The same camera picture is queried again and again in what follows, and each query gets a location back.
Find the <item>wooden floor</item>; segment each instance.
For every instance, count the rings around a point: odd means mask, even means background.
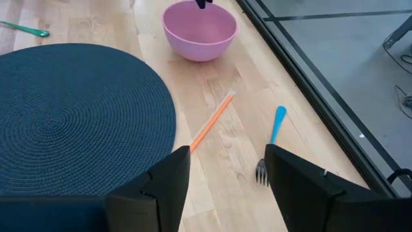
[[[277,144],[365,186],[302,93],[235,0],[215,0],[239,31],[226,54],[207,63],[178,57],[161,16],[179,0],[0,0],[0,20],[47,29],[45,39],[0,26],[0,55],[41,44],[95,43],[129,52],[169,87],[178,117],[175,148],[190,143],[233,88],[232,103],[192,154],[180,231],[286,231],[269,188],[254,169],[270,139],[278,105],[288,114]]]

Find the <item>green spoon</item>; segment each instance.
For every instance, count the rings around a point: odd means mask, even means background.
[[[40,36],[40,37],[47,37],[47,36],[50,35],[50,32],[46,31],[46,30],[28,28],[28,27],[25,27],[25,26],[20,26],[20,25],[17,25],[17,24],[8,23],[8,22],[4,22],[4,21],[0,21],[0,23],[3,23],[7,26],[11,26],[12,28],[16,28],[16,29],[22,30],[24,32],[28,32],[30,34]]]

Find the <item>blue fork handle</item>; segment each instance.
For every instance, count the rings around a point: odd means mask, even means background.
[[[275,144],[277,133],[281,127],[282,121],[286,116],[286,108],[284,106],[277,107],[275,115],[275,123],[273,125],[272,138],[270,139],[271,144]]]

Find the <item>pink bowl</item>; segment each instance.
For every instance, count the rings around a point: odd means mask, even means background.
[[[176,53],[192,61],[210,61],[225,52],[237,25],[222,7],[207,3],[201,10],[191,0],[169,7],[163,14],[163,28]]]

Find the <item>straw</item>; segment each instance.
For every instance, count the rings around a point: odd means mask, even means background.
[[[199,132],[194,137],[194,141],[191,144],[191,152],[199,145],[200,141],[212,128],[213,124],[218,120],[220,115],[223,113],[229,102],[232,100],[233,96],[236,94],[235,90],[230,90],[223,101],[219,104],[216,110],[213,112],[208,121],[200,128]]]

